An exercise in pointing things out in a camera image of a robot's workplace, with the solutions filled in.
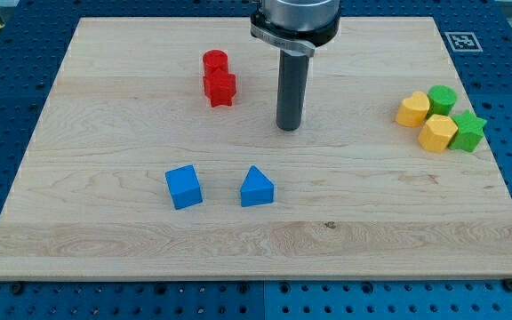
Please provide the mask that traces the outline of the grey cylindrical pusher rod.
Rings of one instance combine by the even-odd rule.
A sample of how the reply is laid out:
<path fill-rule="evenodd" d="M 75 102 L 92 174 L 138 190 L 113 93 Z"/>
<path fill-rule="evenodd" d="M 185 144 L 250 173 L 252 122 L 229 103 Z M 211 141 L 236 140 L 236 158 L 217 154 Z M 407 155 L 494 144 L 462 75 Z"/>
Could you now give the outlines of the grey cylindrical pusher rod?
<path fill-rule="evenodd" d="M 300 127 L 308 79 L 309 57 L 280 51 L 276 125 L 283 131 Z"/>

